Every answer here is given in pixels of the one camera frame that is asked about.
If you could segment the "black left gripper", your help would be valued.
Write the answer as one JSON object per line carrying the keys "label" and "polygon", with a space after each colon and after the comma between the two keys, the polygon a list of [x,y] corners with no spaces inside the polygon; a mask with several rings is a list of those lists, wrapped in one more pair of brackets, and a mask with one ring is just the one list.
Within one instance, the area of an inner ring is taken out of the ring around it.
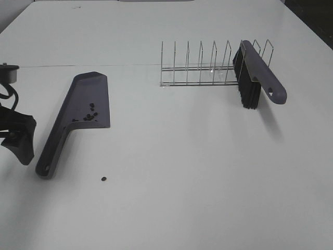
{"label": "black left gripper", "polygon": [[1,105],[1,146],[10,150],[23,165],[34,157],[33,138],[36,121],[32,116]]}

